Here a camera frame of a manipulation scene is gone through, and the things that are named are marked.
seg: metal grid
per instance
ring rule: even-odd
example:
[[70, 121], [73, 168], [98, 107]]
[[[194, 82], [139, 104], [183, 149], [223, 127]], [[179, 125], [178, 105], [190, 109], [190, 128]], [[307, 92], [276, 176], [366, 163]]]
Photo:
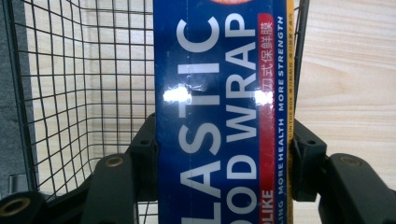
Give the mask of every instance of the metal grid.
[[[57, 197], [126, 150], [154, 112], [152, 2], [3, 3], [29, 189]], [[25, 18], [14, 18], [13, 4]], [[307, 6], [295, 15], [296, 90]], [[139, 211], [142, 223], [156, 223], [156, 203]]]

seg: plastic food wrap box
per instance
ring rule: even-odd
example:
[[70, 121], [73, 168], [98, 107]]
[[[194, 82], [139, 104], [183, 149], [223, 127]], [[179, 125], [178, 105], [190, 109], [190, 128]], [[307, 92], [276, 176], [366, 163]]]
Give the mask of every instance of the plastic food wrap box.
[[159, 221], [291, 223], [293, 3], [154, 0]]

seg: blue box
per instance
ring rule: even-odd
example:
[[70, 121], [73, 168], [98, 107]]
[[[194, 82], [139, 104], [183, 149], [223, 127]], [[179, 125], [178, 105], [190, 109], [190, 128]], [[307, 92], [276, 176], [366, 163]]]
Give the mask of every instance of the blue box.
[[292, 4], [154, 0], [161, 224], [292, 222]]

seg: yellow stripe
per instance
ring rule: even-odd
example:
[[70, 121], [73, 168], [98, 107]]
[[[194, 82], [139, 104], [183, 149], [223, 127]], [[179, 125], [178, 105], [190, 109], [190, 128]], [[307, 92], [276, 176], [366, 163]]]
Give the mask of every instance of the yellow stripe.
[[292, 156], [291, 144], [294, 133], [294, 1], [287, 1], [288, 22], [288, 224], [293, 223], [293, 199], [292, 199]]

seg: light wood grain surface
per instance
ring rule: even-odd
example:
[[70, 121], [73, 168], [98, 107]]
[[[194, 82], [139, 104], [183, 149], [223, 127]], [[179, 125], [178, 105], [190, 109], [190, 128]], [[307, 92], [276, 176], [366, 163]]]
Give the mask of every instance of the light wood grain surface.
[[[311, 0], [296, 118], [396, 189], [396, 1]], [[296, 203], [295, 223], [320, 223]]]

